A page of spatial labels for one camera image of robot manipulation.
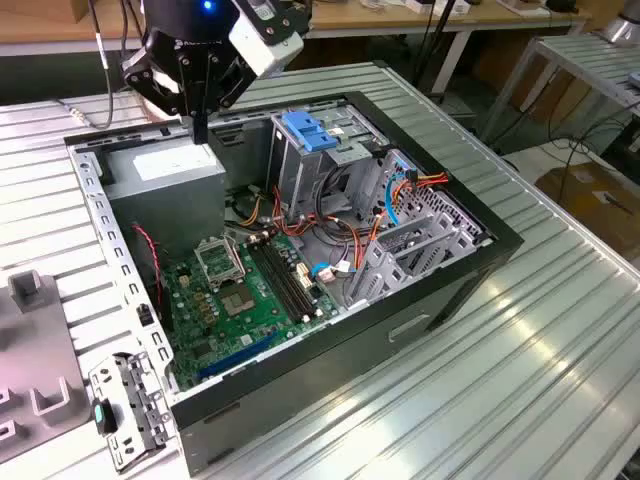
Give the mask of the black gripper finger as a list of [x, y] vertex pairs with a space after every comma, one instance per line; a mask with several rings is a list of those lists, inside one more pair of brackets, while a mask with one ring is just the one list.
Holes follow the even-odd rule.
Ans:
[[151, 55], [145, 47], [139, 48], [121, 63], [125, 83], [163, 113], [180, 116], [188, 128], [194, 144], [200, 144], [201, 107], [193, 101], [184, 88], [184, 83], [176, 86], [176, 91], [164, 86], [154, 76]]
[[224, 62], [221, 56], [210, 53], [206, 63], [204, 96], [200, 114], [200, 143], [208, 142], [209, 117], [229, 109], [257, 78], [251, 67], [241, 58]]

